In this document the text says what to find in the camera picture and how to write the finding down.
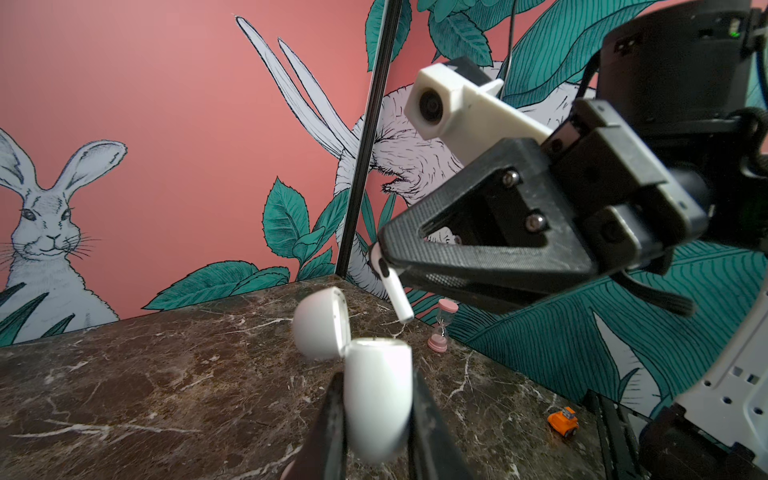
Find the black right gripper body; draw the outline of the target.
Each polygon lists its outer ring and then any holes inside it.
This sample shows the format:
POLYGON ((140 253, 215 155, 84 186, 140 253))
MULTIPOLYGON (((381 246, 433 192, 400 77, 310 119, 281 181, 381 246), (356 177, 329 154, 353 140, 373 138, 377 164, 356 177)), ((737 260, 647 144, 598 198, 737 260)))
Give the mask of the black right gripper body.
POLYGON ((542 150, 574 207, 599 276, 656 307, 692 316, 692 299, 654 289, 628 272, 654 262, 668 266, 677 246, 705 233, 708 215, 617 111, 605 100, 575 100, 542 150))

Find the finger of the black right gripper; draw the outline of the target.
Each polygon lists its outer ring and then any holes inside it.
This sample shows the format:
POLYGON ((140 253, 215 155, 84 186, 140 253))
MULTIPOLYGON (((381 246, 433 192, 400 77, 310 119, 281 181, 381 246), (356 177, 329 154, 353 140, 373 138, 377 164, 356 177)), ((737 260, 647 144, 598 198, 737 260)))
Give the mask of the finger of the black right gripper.
POLYGON ((390 221, 383 257, 432 292, 481 285, 554 294, 596 278, 599 262, 532 139, 503 139, 390 221))
POLYGON ((406 285, 486 310, 507 313, 541 302, 582 283, 581 271, 490 269, 399 272, 406 285))

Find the white wireless earbud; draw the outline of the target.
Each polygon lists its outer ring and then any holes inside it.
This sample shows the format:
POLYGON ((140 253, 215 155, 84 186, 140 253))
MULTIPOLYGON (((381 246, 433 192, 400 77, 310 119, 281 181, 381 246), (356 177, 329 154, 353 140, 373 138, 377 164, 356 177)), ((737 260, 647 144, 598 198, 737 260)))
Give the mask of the white wireless earbud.
POLYGON ((370 251, 370 265, 380 278, 394 312, 401 324, 410 323, 415 315, 407 298, 397 271, 383 257, 380 243, 375 243, 370 251))

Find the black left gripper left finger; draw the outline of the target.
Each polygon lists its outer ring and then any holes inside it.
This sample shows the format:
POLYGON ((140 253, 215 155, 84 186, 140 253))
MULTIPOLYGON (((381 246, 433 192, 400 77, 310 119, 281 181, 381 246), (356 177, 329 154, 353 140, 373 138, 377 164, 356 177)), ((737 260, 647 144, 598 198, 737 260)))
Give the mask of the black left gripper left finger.
POLYGON ((344 374, 337 372, 322 406, 295 459, 282 479, 345 479, 347 441, 343 403, 344 374))

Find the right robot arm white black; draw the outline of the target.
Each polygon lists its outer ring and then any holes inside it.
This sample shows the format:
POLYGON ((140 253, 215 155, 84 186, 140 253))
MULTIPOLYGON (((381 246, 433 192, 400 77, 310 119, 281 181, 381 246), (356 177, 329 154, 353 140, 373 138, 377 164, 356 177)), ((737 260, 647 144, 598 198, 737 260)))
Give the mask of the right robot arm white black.
POLYGON ((665 274, 695 240, 767 249, 767 112, 746 103, 767 13, 688 1, 612 29, 569 114, 548 129, 468 58, 422 69, 405 114, 462 169, 383 227, 370 266, 402 320, 403 286, 507 311, 607 277, 690 317, 694 302, 630 277, 665 274))

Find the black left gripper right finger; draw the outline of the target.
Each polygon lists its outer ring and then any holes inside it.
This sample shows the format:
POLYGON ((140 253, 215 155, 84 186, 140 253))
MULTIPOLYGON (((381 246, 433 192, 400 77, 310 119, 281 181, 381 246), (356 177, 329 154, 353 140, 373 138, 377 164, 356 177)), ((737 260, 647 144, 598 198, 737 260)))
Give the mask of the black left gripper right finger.
POLYGON ((418 370, 413 372, 408 472, 410 479, 474 478, 440 414, 423 375, 418 370))

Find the white earbuds charging case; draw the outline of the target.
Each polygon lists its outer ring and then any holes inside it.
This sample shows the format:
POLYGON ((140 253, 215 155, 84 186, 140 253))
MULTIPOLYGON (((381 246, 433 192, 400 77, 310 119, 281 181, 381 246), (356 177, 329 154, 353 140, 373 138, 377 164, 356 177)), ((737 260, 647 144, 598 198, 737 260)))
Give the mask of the white earbuds charging case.
POLYGON ((348 445, 365 463, 384 463, 406 442, 413 405, 411 347, 397 339, 351 333, 348 304, 337 287, 300 301, 294 343, 312 360, 344 362, 343 409, 348 445))

